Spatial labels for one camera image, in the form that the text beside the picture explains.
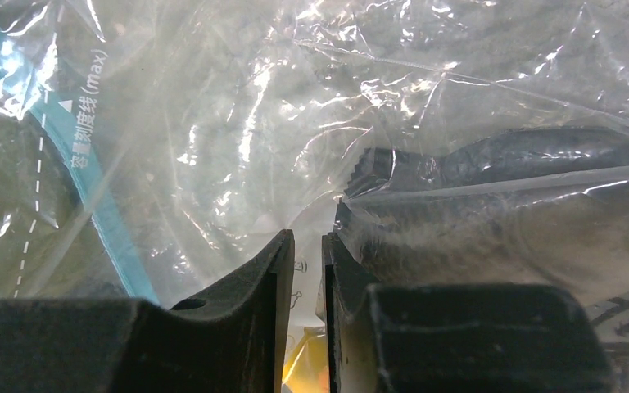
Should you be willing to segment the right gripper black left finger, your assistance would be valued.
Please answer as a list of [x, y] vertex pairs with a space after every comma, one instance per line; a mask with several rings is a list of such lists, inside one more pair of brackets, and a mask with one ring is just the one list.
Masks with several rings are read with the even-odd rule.
[[293, 232], [163, 309], [138, 298], [0, 300], [0, 392], [278, 392]]

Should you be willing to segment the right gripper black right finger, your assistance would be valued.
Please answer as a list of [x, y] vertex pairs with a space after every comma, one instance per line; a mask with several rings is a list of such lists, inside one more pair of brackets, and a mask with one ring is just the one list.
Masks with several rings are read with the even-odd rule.
[[610, 392], [583, 308], [544, 285], [380, 282], [322, 239], [333, 392]]

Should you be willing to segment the clear zip top bag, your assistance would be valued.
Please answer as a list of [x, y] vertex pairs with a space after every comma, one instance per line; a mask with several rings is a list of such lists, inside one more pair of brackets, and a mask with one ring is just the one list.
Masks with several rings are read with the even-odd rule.
[[629, 129], [629, 24], [581, 1], [0, 1], [0, 298], [169, 305], [293, 226], [292, 329], [368, 148]]

